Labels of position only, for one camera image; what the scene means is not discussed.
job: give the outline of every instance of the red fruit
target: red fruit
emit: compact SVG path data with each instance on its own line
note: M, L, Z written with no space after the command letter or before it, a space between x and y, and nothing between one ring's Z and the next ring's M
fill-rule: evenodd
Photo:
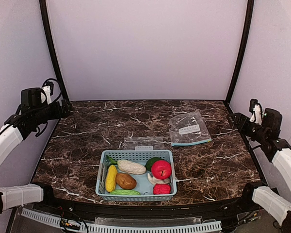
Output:
M157 161L152 166L152 173L155 178L164 180L170 176L171 166L164 160Z
M157 183L153 188L153 194L170 194L171 187L167 184L159 184Z

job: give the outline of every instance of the blue plastic basket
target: blue plastic basket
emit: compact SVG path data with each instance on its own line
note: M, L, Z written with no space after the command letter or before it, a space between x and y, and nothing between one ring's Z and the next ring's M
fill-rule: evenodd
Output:
M137 186L134 188L138 191L140 196L124 196L124 195L110 195L105 189L105 179L108 172L109 160L107 155L114 160L126 159L142 165L146 165L146 162L153 158L159 157L165 161L168 161L171 165L172 173L170 176L170 186L171 193L163 195L153 194L153 185L149 182L146 171L142 175L131 176L136 180ZM120 186L116 185L116 190L122 189ZM109 201L162 201L170 200L177 192L176 177L175 177L175 167L173 156L170 150L150 150L150 151L135 151L135 150L105 150L101 155L101 160L99 164L99 171L96 183L96 193L101 196L104 200Z

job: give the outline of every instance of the potato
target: potato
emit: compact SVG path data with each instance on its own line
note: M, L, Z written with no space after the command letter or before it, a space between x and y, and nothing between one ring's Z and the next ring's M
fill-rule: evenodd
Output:
M119 172L116 175L116 183L123 189L133 189L136 187L137 182L134 178L131 177L131 175L127 173L121 173Z

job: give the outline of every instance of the white label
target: white label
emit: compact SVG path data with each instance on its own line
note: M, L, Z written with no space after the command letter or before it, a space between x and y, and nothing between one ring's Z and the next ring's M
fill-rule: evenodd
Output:
M135 150L153 150L153 146L138 146Z
M184 134L194 133L194 132L199 132L199 131L200 131L200 127L197 124L197 125L191 125L191 126L187 126L187 127L179 129L179 134L184 135Z

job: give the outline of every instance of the white wall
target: white wall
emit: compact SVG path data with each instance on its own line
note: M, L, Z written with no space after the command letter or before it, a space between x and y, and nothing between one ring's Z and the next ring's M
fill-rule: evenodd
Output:
M283 115L281 138L291 143L291 0L255 1L250 35L239 80L231 101L234 112L249 115L249 101ZM257 157L270 186L291 201L278 171L258 150Z
M44 36L38 0L0 0L0 127L15 113L20 92L55 77ZM38 139L31 135L0 168L0 186L27 184L54 122ZM10 212L0 216L5 232Z
M225 99L246 0L48 0L71 100Z

